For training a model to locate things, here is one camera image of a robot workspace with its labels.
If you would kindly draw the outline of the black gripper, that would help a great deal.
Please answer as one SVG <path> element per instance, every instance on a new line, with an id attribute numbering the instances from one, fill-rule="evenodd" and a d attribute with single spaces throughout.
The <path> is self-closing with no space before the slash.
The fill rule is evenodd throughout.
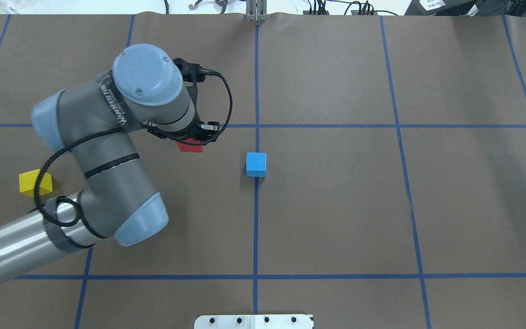
<path id="1" fill-rule="evenodd" d="M 189 108 L 184 116 L 177 121 L 162 123 L 156 121 L 147 122 L 148 133 L 159 139 L 170 139 L 180 146 L 206 146 L 213 143 L 221 135 L 221 123 L 217 121 L 205 122 L 198 114 L 198 84 L 203 83 L 207 76 L 215 76 L 221 79 L 221 73 L 214 69 L 204 68 L 198 63 L 189 63 L 182 58 L 173 59 L 173 63 L 179 69 L 184 83 L 190 83 L 185 87 L 189 96 Z"/>

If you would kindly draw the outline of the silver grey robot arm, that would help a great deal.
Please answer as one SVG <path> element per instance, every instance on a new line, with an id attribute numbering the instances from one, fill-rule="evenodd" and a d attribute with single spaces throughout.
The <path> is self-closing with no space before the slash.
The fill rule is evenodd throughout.
<path id="1" fill-rule="evenodd" d="M 35 208 L 0 227 L 0 284 L 113 237 L 121 246 L 161 231 L 169 217 L 130 134 L 145 130 L 186 146 L 212 143 L 226 129 L 196 110 L 198 84 L 222 74 L 171 58 L 152 44 L 132 44 L 111 69 L 62 90 L 32 110 L 32 125 L 53 155 L 35 181 Z M 40 185 L 52 163 L 71 153 L 87 187 L 43 202 Z"/>

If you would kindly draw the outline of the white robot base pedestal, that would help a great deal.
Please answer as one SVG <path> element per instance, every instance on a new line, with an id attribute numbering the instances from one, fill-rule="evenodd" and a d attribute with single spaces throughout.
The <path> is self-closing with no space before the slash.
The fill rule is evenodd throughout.
<path id="1" fill-rule="evenodd" d="M 314 329 L 308 314 L 233 314 L 199 316 L 194 329 Z"/>

